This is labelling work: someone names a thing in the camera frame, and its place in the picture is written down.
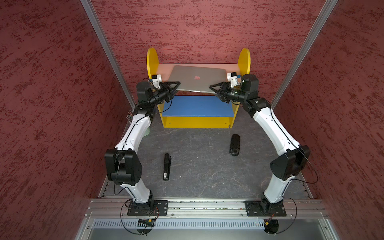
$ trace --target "red wall panel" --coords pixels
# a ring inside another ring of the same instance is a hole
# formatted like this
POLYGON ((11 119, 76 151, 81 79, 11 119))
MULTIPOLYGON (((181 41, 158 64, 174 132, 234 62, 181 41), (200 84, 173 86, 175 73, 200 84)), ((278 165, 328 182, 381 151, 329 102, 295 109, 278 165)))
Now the red wall panel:
POLYGON ((383 1, 340 0, 275 109, 342 239, 384 239, 383 28, 383 1))
POLYGON ((271 100, 324 0, 94 0, 130 90, 148 77, 153 46, 162 63, 237 63, 251 52, 260 94, 271 100))
POLYGON ((0 238, 72 239, 128 102, 80 1, 2 1, 0 31, 0 238))

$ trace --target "laptop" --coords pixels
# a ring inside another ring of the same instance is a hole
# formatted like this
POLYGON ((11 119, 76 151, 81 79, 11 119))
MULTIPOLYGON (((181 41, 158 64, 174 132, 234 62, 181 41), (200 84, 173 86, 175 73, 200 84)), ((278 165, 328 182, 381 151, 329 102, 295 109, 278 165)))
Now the laptop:
POLYGON ((214 93, 209 86, 227 81, 227 71, 221 68, 174 66, 168 81, 179 81, 179 91, 214 93))

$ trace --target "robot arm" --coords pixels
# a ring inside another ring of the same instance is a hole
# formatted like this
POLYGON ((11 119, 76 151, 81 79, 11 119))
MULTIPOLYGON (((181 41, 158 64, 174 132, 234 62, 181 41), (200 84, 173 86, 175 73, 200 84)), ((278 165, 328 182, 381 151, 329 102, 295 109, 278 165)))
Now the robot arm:
POLYGON ((136 85, 139 103, 134 109, 132 123, 116 147, 107 149, 104 156, 108 179, 125 188, 134 207, 140 210, 153 208, 153 196, 141 179, 142 165, 137 157, 139 144, 153 120, 155 106, 169 102, 176 95, 180 82, 157 82, 157 85, 159 88, 149 82, 136 85))
POLYGON ((269 102, 258 96, 258 79, 255 75, 243 76, 240 87, 231 87, 229 82, 211 85, 216 96, 223 102, 240 102, 248 114, 263 128, 271 139, 278 158, 270 164, 272 178, 260 203, 265 215, 273 213, 282 204, 283 194, 288 184, 306 164, 310 150, 301 146, 276 118, 269 102))

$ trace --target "vented metal panel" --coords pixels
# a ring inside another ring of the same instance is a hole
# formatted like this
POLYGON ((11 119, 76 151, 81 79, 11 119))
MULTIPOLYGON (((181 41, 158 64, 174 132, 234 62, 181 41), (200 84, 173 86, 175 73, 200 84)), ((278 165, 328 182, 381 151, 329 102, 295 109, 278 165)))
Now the vented metal panel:
MULTIPOLYGON (((144 228, 138 219, 123 219, 126 228, 144 228)), ((93 228, 123 228, 120 219, 95 219, 93 228)), ((157 229, 262 229, 264 220, 249 219, 157 219, 157 229)))

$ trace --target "white robot arm segment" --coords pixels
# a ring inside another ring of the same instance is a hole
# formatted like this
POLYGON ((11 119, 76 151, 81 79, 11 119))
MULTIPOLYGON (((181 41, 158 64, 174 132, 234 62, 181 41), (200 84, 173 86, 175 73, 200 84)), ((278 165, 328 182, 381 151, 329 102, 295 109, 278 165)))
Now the white robot arm segment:
POLYGON ((287 149, 293 150, 300 145, 300 143, 284 128, 271 108, 266 107, 262 108, 261 111, 257 111, 254 114, 253 119, 268 135, 279 156, 286 153, 287 149))
POLYGON ((148 116, 145 116, 144 114, 134 115, 127 132, 115 148, 117 148, 117 150, 131 149, 135 150, 137 153, 144 133, 150 125, 151 119, 148 116))

